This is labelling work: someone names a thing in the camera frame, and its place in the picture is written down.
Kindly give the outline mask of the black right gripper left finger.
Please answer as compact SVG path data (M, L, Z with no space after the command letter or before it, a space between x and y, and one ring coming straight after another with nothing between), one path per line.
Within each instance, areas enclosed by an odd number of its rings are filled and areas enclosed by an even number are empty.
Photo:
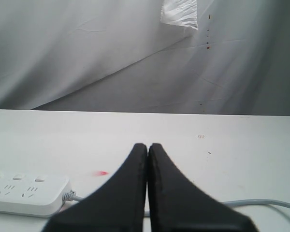
M99 189L52 216L45 232L141 232L147 184L147 147L135 144Z

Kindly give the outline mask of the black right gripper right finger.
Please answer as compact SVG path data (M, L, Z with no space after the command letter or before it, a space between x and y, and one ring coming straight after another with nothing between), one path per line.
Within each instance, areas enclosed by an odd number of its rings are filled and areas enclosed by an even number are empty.
M252 220L197 188L161 144L148 152L148 199L154 232L256 232Z

